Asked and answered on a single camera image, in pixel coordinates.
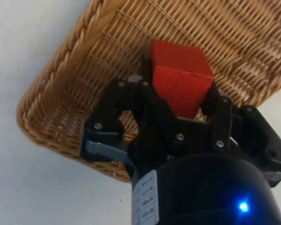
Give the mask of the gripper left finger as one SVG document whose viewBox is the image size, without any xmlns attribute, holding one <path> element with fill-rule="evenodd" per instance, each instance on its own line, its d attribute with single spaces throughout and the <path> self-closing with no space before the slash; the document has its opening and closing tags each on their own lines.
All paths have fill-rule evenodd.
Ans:
<svg viewBox="0 0 281 225">
<path fill-rule="evenodd" d="M 130 142 L 120 120 L 125 111 L 137 124 L 138 135 Z M 110 81 L 84 124 L 79 155 L 88 162 L 154 167 L 179 154 L 178 134 L 177 117 L 153 87 L 152 61 L 144 58 L 140 76 Z"/>
</svg>

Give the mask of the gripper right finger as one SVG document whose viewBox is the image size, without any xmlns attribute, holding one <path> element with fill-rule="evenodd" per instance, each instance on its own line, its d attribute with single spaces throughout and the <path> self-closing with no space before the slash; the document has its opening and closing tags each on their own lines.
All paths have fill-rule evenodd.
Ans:
<svg viewBox="0 0 281 225">
<path fill-rule="evenodd" d="M 281 138 L 256 107 L 236 106 L 212 83 L 201 110 L 216 151 L 240 152 L 261 170 L 270 187 L 281 182 Z"/>
</svg>

